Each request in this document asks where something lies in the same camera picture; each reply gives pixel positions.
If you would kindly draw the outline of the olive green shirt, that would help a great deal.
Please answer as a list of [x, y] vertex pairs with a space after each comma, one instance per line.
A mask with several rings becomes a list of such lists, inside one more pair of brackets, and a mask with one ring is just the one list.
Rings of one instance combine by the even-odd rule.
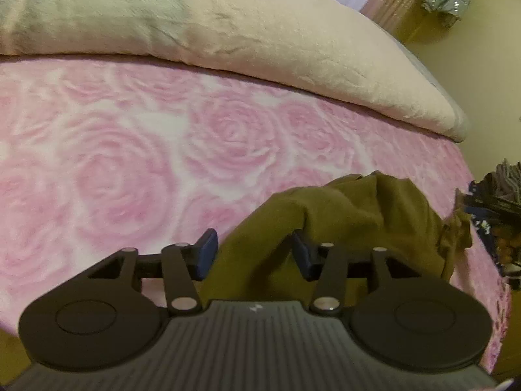
[[472, 246], [469, 215], [457, 209], [440, 217], [411, 180], [378, 171], [348, 175], [273, 194], [224, 239], [201, 300], [309, 303], [314, 286], [300, 274], [286, 240], [296, 229], [313, 244], [357, 255], [383, 247], [419, 274], [445, 281], [458, 254]]

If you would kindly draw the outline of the stack of green folded clothes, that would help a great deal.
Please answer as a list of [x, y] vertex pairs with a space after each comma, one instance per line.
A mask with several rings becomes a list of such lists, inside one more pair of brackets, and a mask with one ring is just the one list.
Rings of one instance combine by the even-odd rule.
[[520, 163], [503, 161], [468, 192], [456, 192], [456, 207], [470, 214], [486, 252], [510, 286], [520, 288]]

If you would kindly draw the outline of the pink floral bed blanket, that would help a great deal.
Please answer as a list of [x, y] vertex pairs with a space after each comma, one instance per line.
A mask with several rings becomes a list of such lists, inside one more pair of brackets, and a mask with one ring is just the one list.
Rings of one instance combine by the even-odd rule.
[[272, 194], [373, 171], [447, 216], [457, 145], [369, 109], [143, 58], [1, 62], [1, 327], [110, 253], [227, 236]]

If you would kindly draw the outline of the grey and cream duvet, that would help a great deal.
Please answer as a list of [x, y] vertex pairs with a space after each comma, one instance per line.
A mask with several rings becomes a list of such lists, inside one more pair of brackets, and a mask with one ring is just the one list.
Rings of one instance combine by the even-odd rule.
[[335, 0], [1, 0], [5, 56], [151, 56], [295, 87], [464, 140], [428, 69]]

